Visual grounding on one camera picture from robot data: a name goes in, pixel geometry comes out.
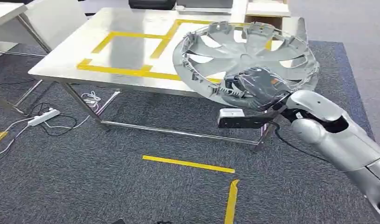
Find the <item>white table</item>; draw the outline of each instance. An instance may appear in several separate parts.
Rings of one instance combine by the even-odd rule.
[[[102,85],[200,97],[180,81],[176,74],[172,63],[173,49],[187,32],[204,27],[208,22],[243,22],[246,5],[234,7],[238,9],[231,15],[103,8],[32,68],[29,74],[61,83],[100,124],[258,145],[262,139],[249,141],[102,120],[101,113],[119,92],[113,94],[99,111],[94,112],[69,84]]]
[[[51,48],[46,45],[46,43],[40,38],[40,36],[35,32],[35,30],[28,24],[27,20],[24,17],[24,12],[27,10],[27,7],[22,3],[10,3],[10,2],[0,2],[0,26],[3,24],[18,19],[20,24],[29,32],[29,34],[34,38],[34,40],[48,53],[51,51]],[[38,57],[43,58],[41,55],[34,54],[25,54],[25,53],[17,53],[17,52],[5,52],[0,51],[0,54],[8,54],[8,55],[18,55],[18,56],[30,56],[30,57]],[[18,106],[33,92],[35,88],[37,88],[42,80],[36,82],[34,86],[32,86],[27,92],[25,92],[20,99],[12,104],[7,102],[4,99],[0,99],[0,103],[5,106],[9,106],[10,108],[14,108],[21,114],[26,114],[24,111],[18,108]]]
[[[27,7],[22,3],[0,2],[0,25],[25,12]]]

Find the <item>white power strip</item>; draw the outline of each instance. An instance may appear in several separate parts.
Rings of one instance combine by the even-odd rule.
[[[58,116],[60,113],[61,112],[59,112],[59,110],[53,109],[53,110],[46,112],[40,116],[35,116],[34,119],[28,121],[28,125],[29,126],[36,126],[36,125],[38,125],[38,124],[40,124],[46,120],[49,120],[55,116]]]

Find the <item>gray carpet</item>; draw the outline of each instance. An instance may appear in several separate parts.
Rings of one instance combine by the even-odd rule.
[[[372,136],[343,45],[311,42],[311,47],[321,64],[317,92],[345,108]],[[17,49],[38,51],[22,45]],[[0,82],[29,79],[25,71],[35,63],[1,57]],[[14,98],[26,86],[2,86],[0,94]],[[95,90],[105,100],[114,91],[74,87],[79,93]],[[215,119],[222,106],[207,99],[135,91],[122,95],[105,118],[244,139],[258,136],[257,130],[218,130]],[[38,102],[53,103],[79,120],[86,117],[58,84],[43,83],[26,104]],[[0,108],[0,131],[21,118]],[[69,125],[69,121],[57,118],[51,124]],[[1,142],[0,150],[21,128]],[[312,151],[290,133],[288,123],[282,133]],[[144,154],[234,168],[236,173],[144,161]],[[343,174],[288,148],[275,136],[263,150],[252,152],[251,146],[243,144],[122,127],[105,131],[89,120],[60,137],[33,127],[16,141],[0,161],[0,224],[109,224],[120,217],[128,224],[161,219],[174,224],[221,224],[229,185],[235,179],[240,180],[237,224],[376,222],[365,199]]]

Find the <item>stainless steel table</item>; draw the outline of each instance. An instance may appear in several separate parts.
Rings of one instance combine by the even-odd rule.
[[[258,145],[260,140],[186,133],[156,127],[106,121],[100,115],[119,94],[93,112],[69,83],[103,85],[120,89],[200,97],[180,81],[172,52],[189,32],[212,21],[243,22],[247,1],[234,1],[234,14],[180,14],[176,11],[103,8],[41,60],[29,73],[57,81],[98,123],[150,131],[227,140]]]
[[[51,51],[51,48],[41,39],[41,37],[37,34],[37,32],[32,28],[31,25],[27,22],[26,16],[24,12],[27,10],[27,7],[22,3],[10,3],[10,2],[0,2],[0,26],[4,23],[12,20],[18,19],[20,24],[29,32],[29,34],[36,40],[36,42],[47,52]],[[0,54],[7,55],[17,55],[17,56],[28,56],[28,57],[37,57],[44,58],[43,55],[34,55],[34,54],[26,54],[26,53],[17,53],[17,52],[7,52],[0,51]],[[29,90],[27,90],[14,104],[0,99],[0,103],[2,105],[7,105],[10,108],[14,108],[21,114],[25,115],[25,112],[19,109],[19,105],[35,90],[43,80],[37,81]]]

